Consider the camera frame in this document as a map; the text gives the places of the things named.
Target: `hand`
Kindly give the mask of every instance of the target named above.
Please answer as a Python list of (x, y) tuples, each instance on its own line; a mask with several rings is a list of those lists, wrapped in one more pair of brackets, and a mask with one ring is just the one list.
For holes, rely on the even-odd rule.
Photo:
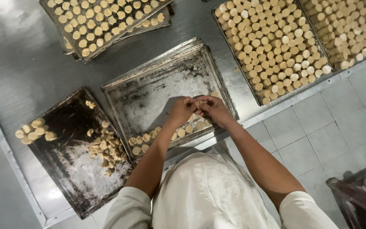
[(204, 95), (198, 97), (197, 100), (203, 101), (203, 103), (200, 104), (200, 109), (196, 111), (196, 114), (203, 116), (208, 114), (213, 119), (213, 122), (224, 129), (226, 129), (230, 123), (237, 122), (220, 98)]
[(183, 126), (197, 109), (196, 102), (196, 99), (188, 96), (177, 99), (164, 126), (170, 126), (174, 130)]

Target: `white sleeve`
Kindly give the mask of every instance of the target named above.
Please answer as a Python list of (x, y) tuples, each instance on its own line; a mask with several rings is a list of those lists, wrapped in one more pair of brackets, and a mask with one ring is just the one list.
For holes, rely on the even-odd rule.
[(148, 229), (152, 219), (150, 198), (134, 187), (122, 188), (108, 212), (106, 229)]
[(302, 191), (289, 193), (283, 199), (279, 213), (287, 229), (338, 229), (313, 198)]

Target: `person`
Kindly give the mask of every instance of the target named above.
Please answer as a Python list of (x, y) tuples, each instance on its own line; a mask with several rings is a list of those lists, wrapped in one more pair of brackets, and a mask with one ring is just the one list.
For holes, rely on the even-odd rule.
[[(199, 108), (197, 101), (202, 102)], [(191, 154), (163, 172), (170, 139), (193, 112), (210, 116), (231, 135), (252, 178), (279, 212), (282, 228), (337, 228), (297, 179), (213, 96), (175, 101), (162, 130), (110, 207), (104, 228), (279, 228), (244, 169), (215, 148)]]

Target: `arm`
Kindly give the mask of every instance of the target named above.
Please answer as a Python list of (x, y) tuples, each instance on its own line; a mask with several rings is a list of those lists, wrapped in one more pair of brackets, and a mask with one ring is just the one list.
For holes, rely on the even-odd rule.
[(266, 192), (277, 210), (289, 193), (305, 191), (296, 178), (237, 123), (221, 99), (202, 96), (198, 100), (204, 103), (196, 113), (208, 113), (214, 122), (230, 133), (252, 178)]
[(141, 161), (132, 171), (124, 187), (135, 187), (145, 192), (150, 199), (159, 186), (166, 152), (170, 139), (177, 128), (183, 126), (196, 110), (196, 100), (184, 97), (175, 101), (170, 116), (156, 136)]

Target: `forearm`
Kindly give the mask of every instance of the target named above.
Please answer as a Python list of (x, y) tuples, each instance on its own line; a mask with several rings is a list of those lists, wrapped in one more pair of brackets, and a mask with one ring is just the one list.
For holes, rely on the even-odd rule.
[(277, 209), (287, 194), (305, 191), (297, 179), (240, 124), (227, 128), (255, 182), (267, 193)]
[(176, 129), (165, 125), (156, 136), (138, 165), (129, 176), (125, 187), (135, 187), (144, 191), (152, 199), (162, 178), (163, 164), (170, 139)]

